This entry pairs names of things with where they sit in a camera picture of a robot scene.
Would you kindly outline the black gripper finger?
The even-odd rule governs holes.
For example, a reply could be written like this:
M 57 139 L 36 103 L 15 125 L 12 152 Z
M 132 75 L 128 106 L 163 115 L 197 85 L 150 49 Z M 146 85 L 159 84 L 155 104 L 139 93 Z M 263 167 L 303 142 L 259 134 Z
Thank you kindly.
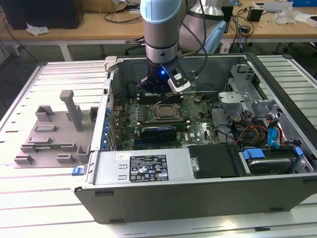
M 153 84 L 152 78 L 149 75 L 147 75 L 143 79 L 141 79 L 140 86 L 144 90 L 148 91 L 149 93 L 152 93 L 152 94 L 155 93 L 155 85 Z

